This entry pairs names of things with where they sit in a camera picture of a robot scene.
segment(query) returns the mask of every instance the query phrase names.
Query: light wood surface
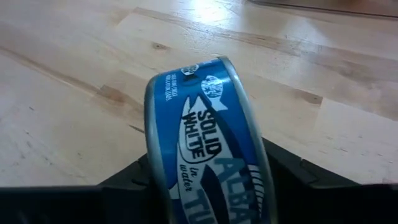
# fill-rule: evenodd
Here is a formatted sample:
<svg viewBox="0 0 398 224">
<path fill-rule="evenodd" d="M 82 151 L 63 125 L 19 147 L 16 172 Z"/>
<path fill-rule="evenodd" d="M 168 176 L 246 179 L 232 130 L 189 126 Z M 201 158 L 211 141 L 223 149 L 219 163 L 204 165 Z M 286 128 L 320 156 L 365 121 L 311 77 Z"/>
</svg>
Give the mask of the light wood surface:
<svg viewBox="0 0 398 224">
<path fill-rule="evenodd" d="M 262 135 L 398 182 L 398 22 L 242 0 L 0 1 L 0 185 L 97 184 L 146 152 L 159 72 L 227 55 Z"/>
</svg>

